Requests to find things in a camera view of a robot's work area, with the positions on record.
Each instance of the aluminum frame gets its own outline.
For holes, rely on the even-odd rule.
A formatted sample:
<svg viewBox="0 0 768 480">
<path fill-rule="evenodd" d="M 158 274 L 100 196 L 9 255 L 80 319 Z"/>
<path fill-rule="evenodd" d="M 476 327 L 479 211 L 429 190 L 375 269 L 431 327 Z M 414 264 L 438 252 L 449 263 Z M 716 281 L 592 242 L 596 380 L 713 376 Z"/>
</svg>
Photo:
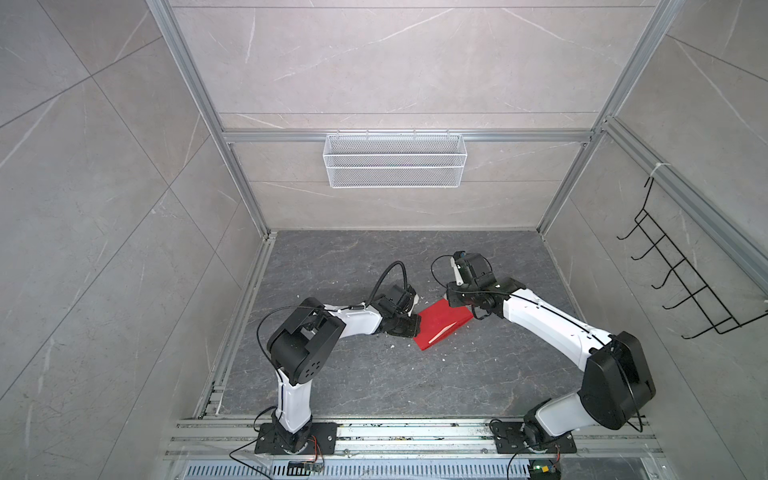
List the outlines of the aluminum frame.
<svg viewBox="0 0 768 480">
<path fill-rule="evenodd" d="M 509 458 L 496 453 L 488 422 L 482 417 L 332 417 L 317 415 L 315 422 L 339 424 L 336 451 L 327 458 Z M 502 420 L 517 420 L 519 417 Z M 599 425 L 572 432 L 577 453 L 568 457 L 664 458 L 652 428 L 638 433 L 629 425 L 609 430 Z M 268 417 L 257 425 L 271 422 Z M 173 431 L 164 460 L 215 460 L 228 458 L 239 446 L 254 440 L 253 418 L 221 415 L 218 419 L 181 420 Z M 296 458 L 296 455 L 270 455 Z M 518 458 L 554 458 L 554 454 L 521 452 Z"/>
<path fill-rule="evenodd" d="M 608 96 L 598 119 L 595 121 L 592 128 L 592 139 L 589 145 L 584 145 L 574 159 L 573 164 L 568 169 L 568 172 L 560 183 L 558 191 L 554 194 L 552 202 L 544 212 L 544 216 L 541 218 L 536 230 L 544 236 L 549 228 L 554 223 L 554 219 L 560 213 L 561 208 L 571 194 L 576 182 L 581 176 L 582 172 L 589 163 L 589 159 L 594 152 L 597 144 L 600 143 L 600 139 L 603 137 L 604 123 L 608 117 L 615 116 L 624 102 L 629 97 L 632 87 L 637 83 L 637 79 L 645 70 L 650 58 L 653 56 L 656 48 L 661 43 L 664 34 L 667 33 L 672 21 L 677 13 L 683 7 L 685 0 L 661 0 L 658 6 L 654 10 L 654 14 L 650 17 L 648 25 L 646 25 L 643 34 L 637 41 L 637 46 L 632 52 L 632 56 L 629 62 L 621 72 L 613 91 Z"/>
<path fill-rule="evenodd" d="M 208 126 L 210 136 L 213 138 L 216 148 L 224 159 L 224 163 L 232 176 L 232 180 L 235 182 L 237 191 L 240 192 L 240 196 L 243 198 L 253 223 L 256 225 L 261 236 L 266 238 L 270 229 L 266 225 L 264 215 L 262 215 L 259 204 L 256 202 L 256 197 L 250 189 L 248 179 L 243 172 L 240 162 L 235 157 L 234 152 L 232 152 L 230 145 L 223 138 L 223 128 L 221 127 L 219 116 L 205 89 L 203 79 L 195 68 L 189 48 L 184 41 L 178 23 L 176 23 L 176 18 L 170 5 L 167 0 L 147 0 L 147 5 L 154 16 L 157 27 L 168 44 L 170 54 L 176 61 L 179 72 L 182 78 L 184 78 L 184 83 L 187 84 L 187 88 L 189 88 L 192 94 L 197 110 L 200 111 L 203 121 Z"/>
<path fill-rule="evenodd" d="M 248 317 L 253 310 L 253 302 L 256 300 L 261 280 L 264 278 L 266 265 L 269 262 L 272 247 L 275 244 L 275 238 L 275 234 L 270 233 L 259 246 L 259 251 L 253 259 L 253 264 L 246 280 L 246 287 L 238 299 L 236 314 L 224 333 L 224 341 L 214 360 L 215 368 L 211 371 L 209 381 L 206 383 L 210 387 L 204 392 L 195 409 L 195 416 L 199 419 L 202 419 L 205 415 L 218 415 L 221 408 L 224 388 L 232 371 L 235 355 L 240 348 L 240 341 L 243 339 L 245 327 L 248 324 Z"/>
<path fill-rule="evenodd" d="M 608 117 L 605 130 L 632 160 L 646 172 L 654 172 L 654 179 L 664 191 L 712 237 L 765 294 L 768 294 L 766 252 L 618 118 Z"/>
<path fill-rule="evenodd" d="M 410 130 L 325 130 L 325 129 L 283 129 L 283 130 L 225 130 L 225 141 L 236 143 L 260 142 L 324 142 L 328 135 L 337 134 L 460 134 L 464 141 L 579 141 L 586 142 L 592 137 L 592 130 L 574 128 L 517 128 L 517 129 L 410 129 Z"/>
</svg>

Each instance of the wall tile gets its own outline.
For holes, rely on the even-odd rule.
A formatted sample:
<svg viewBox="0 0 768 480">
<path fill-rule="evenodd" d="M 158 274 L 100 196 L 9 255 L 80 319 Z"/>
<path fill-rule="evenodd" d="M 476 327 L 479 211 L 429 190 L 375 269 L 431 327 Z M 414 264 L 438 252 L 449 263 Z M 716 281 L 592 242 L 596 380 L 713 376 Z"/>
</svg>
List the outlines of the wall tile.
<svg viewBox="0 0 768 480">
<path fill-rule="evenodd" d="M 470 142 L 462 182 L 560 181 L 580 147 L 578 142 Z"/>
<path fill-rule="evenodd" d="M 170 0 L 174 7 L 530 7 L 530 0 Z M 545 0 L 537 7 L 631 7 L 656 5 L 654 0 Z"/>
<path fill-rule="evenodd" d="M 171 183 L 208 135 L 205 122 L 163 40 L 94 76 Z"/>
<path fill-rule="evenodd" d="M 237 285 L 242 287 L 248 276 L 253 258 L 259 251 L 262 239 L 245 204 L 240 203 L 216 249 L 221 261 L 232 273 Z"/>
<path fill-rule="evenodd" d="M 144 0 L 40 0 L 93 74 L 160 37 Z"/>
<path fill-rule="evenodd" d="M 337 188 L 251 182 L 273 229 L 535 228 L 557 181 L 466 182 L 458 188 Z"/>
<path fill-rule="evenodd" d="M 665 38 L 620 118 L 768 249 L 768 81 Z"/>
<path fill-rule="evenodd" d="M 208 137 L 170 188 L 215 248 L 235 213 L 240 193 L 212 138 Z"/>
<path fill-rule="evenodd" d="M 0 400 L 4 476 L 98 475 L 213 254 L 167 190 Z"/>
<path fill-rule="evenodd" d="M 468 142 L 462 182 L 562 180 L 579 147 L 575 142 Z M 322 143 L 235 144 L 235 152 L 251 181 L 328 181 Z M 422 190 L 422 196 L 429 192 Z"/>
<path fill-rule="evenodd" d="M 37 2 L 0 4 L 0 125 L 88 76 Z"/>
<path fill-rule="evenodd" d="M 240 288 L 214 255 L 131 410 L 102 478 L 150 478 L 178 419 L 190 418 L 205 388 Z"/>
<path fill-rule="evenodd" d="M 597 112 L 550 114 L 219 114 L 224 128 L 586 128 Z"/>
<path fill-rule="evenodd" d="M 768 3 L 688 0 L 670 35 L 737 67 L 768 78 Z"/>
<path fill-rule="evenodd" d="M 641 341 L 657 389 L 641 412 L 650 420 L 679 478 L 743 478 L 614 265 L 617 259 L 611 259 L 570 200 L 546 241 L 585 319 L 612 332 L 627 330 Z"/>
<path fill-rule="evenodd" d="M 598 111 L 652 8 L 174 11 L 222 112 L 525 113 Z"/>
<path fill-rule="evenodd" d="M 0 392 L 165 187 L 92 80 L 0 129 Z"/>
<path fill-rule="evenodd" d="M 710 332 L 692 340 L 680 338 L 698 333 L 709 324 L 691 301 L 674 310 L 662 308 L 674 305 L 687 294 L 674 277 L 661 290 L 650 286 L 661 284 L 667 272 L 658 253 L 649 253 L 639 261 L 629 259 L 650 247 L 650 241 L 639 230 L 625 241 L 616 238 L 631 230 L 632 218 L 644 199 L 642 185 L 646 178 L 645 172 L 616 144 L 608 142 L 593 157 L 571 196 L 741 470 L 747 478 L 759 478 L 768 462 L 760 447 L 768 429 L 768 406 L 763 400 L 768 395 L 768 380 L 763 375 L 768 362 L 764 349 L 768 319 L 724 335 Z M 764 313 L 765 294 L 658 186 L 651 191 L 647 209 L 737 318 L 745 320 Z M 654 240 L 659 236 L 652 235 Z M 669 258 L 675 259 L 672 261 L 680 259 L 666 240 L 660 245 Z M 687 281 L 692 278 L 686 269 L 681 273 Z M 708 292 L 699 294 L 697 300 L 713 319 L 727 318 Z"/>
<path fill-rule="evenodd" d="M 234 144 L 252 181 L 328 181 L 321 142 Z"/>
</svg>

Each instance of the vent grille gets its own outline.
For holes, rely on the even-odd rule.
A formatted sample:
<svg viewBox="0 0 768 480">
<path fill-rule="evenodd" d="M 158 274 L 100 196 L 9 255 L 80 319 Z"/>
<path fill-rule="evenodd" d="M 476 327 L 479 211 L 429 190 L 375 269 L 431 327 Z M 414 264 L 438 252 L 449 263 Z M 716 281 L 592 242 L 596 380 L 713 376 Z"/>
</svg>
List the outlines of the vent grille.
<svg viewBox="0 0 768 480">
<path fill-rule="evenodd" d="M 322 472 L 307 472 L 301 468 L 289 468 L 288 460 L 274 461 L 266 472 L 274 480 L 295 478 L 313 478 L 316 480 L 338 479 L 357 480 L 371 478 L 445 478 L 460 480 L 464 478 L 507 478 L 506 458 L 490 459 L 433 459 L 433 460 L 332 460 L 326 461 Z M 529 478 L 528 460 L 514 460 L 509 469 L 509 478 Z M 217 460 L 193 460 L 189 462 L 184 480 L 241 480 L 246 478 L 264 478 L 237 462 Z"/>
</svg>

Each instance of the zip tie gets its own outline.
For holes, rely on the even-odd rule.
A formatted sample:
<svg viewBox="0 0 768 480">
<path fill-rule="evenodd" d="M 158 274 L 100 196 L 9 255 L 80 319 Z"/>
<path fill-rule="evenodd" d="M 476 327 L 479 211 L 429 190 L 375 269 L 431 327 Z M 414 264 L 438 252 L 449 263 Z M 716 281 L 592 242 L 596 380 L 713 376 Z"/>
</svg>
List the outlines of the zip tie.
<svg viewBox="0 0 768 480">
<path fill-rule="evenodd" d="M 672 166 L 672 164 L 665 164 L 663 162 L 656 162 L 656 166 L 654 167 L 653 170 L 650 171 L 650 175 L 648 175 L 648 176 L 649 177 L 653 177 L 653 175 L 656 173 L 656 170 L 658 170 L 659 167 L 662 166 L 662 165 L 667 165 L 668 167 Z"/>
</svg>

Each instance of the metal grate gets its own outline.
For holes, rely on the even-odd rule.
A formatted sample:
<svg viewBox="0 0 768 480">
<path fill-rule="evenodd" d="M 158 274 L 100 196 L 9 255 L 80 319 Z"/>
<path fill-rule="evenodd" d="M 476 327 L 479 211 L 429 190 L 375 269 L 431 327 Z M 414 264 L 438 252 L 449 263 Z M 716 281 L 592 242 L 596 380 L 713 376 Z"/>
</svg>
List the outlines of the metal grate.
<svg viewBox="0 0 768 480">
<path fill-rule="evenodd" d="M 313 478 L 315 480 L 338 479 L 357 480 L 371 478 L 465 478 L 496 479 L 507 478 L 507 458 L 445 458 L 423 460 L 335 460 L 328 459 L 322 472 L 307 472 L 301 468 L 289 468 L 288 460 L 274 461 L 270 476 L 274 480 Z M 264 478 L 239 463 L 231 460 L 193 460 L 187 466 L 184 480 L 242 480 Z M 528 460 L 512 461 L 509 478 L 530 478 Z"/>
<path fill-rule="evenodd" d="M 337 134 L 323 150 L 334 188 L 458 187 L 467 159 L 460 134 Z"/>
</svg>

